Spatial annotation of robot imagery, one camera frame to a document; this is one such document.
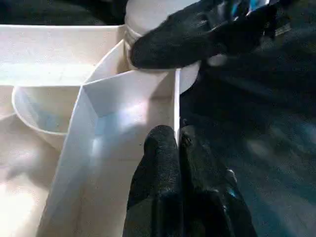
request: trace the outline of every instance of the white container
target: white container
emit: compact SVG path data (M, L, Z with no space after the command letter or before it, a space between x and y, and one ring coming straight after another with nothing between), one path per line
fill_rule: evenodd
M82 86L37 236L120 237L143 143L160 124L178 138L178 71Z
M0 85L81 85L124 26L0 25Z
M13 86L0 86L0 119L14 113L11 97Z
M79 86L15 87L17 116L54 148L61 150Z
M34 237L59 152L16 115L0 119L0 236Z

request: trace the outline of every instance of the white round container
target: white round container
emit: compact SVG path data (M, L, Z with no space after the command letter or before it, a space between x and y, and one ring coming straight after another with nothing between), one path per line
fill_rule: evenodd
M158 27L168 15L197 2L197 0L129 0L126 7L126 55L135 41L148 31ZM180 93L189 89L196 81L200 62L181 69Z
M15 87L12 104L23 123L62 150L78 91L79 86Z

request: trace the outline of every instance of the black work glove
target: black work glove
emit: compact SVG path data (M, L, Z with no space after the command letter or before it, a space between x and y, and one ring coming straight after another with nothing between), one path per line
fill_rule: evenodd
M154 128L132 179L124 237L183 236L179 154L174 131Z
M212 154L202 130L182 128L181 174L190 236L256 237L233 171Z
M219 53L250 52L264 34L274 36L280 6L283 0L200 0L139 38L131 62L136 68L170 69Z

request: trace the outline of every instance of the glove finger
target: glove finger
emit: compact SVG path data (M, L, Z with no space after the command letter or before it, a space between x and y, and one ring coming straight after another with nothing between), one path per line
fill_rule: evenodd
M161 125L146 138L132 179L123 236L182 236L182 218L177 144L173 129Z

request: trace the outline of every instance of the white organizer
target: white organizer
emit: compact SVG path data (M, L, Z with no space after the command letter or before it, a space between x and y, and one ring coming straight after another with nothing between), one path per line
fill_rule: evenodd
M39 237L120 236L131 176L147 133L167 124L178 137L179 95L195 81L198 64L182 70L130 70L124 31L125 26L0 25L0 127L8 120L17 124L12 134L7 132L15 139L8 140L8 152L16 153L17 160L24 157L22 149L42 154L29 163L37 166L42 158L56 165L62 150ZM28 147L22 138L29 139ZM0 153L0 177L15 167L6 154ZM23 185L38 198L35 217L4 229L1 237L31 237L38 228L50 182L38 194L28 177L13 187ZM3 200L11 196L0 189Z

